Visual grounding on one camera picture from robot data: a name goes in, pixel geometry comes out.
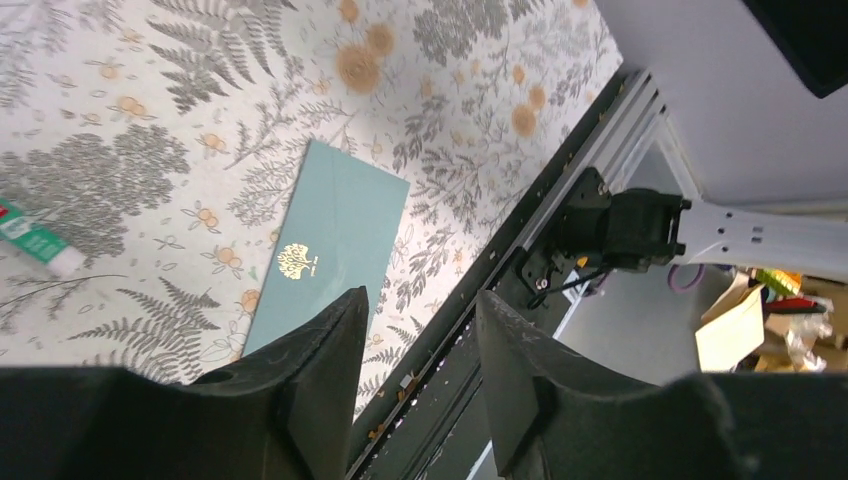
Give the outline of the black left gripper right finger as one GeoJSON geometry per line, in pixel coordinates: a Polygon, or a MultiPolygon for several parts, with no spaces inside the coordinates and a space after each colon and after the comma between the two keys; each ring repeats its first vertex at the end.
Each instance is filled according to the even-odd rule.
{"type": "Polygon", "coordinates": [[[696,373],[664,386],[608,369],[476,298],[482,389],[508,479],[843,479],[843,373],[696,373]]]}

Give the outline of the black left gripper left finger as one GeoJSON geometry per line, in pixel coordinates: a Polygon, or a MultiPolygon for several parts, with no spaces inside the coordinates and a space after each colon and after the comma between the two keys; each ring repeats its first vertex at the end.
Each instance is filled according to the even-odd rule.
{"type": "Polygon", "coordinates": [[[1,372],[5,479],[341,479],[364,287],[189,385],[119,367],[1,372]]]}

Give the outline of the small glue stick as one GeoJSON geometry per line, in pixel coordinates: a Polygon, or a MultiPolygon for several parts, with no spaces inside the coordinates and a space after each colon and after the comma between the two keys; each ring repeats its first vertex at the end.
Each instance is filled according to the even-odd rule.
{"type": "Polygon", "coordinates": [[[58,277],[73,274],[86,260],[82,252],[5,199],[1,200],[1,239],[58,277]]]}

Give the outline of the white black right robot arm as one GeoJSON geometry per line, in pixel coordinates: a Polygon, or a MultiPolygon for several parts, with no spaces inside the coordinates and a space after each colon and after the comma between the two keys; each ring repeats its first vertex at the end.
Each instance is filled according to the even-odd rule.
{"type": "Polygon", "coordinates": [[[621,94],[518,245],[548,265],[847,278],[847,5],[602,1],[621,94]]]}

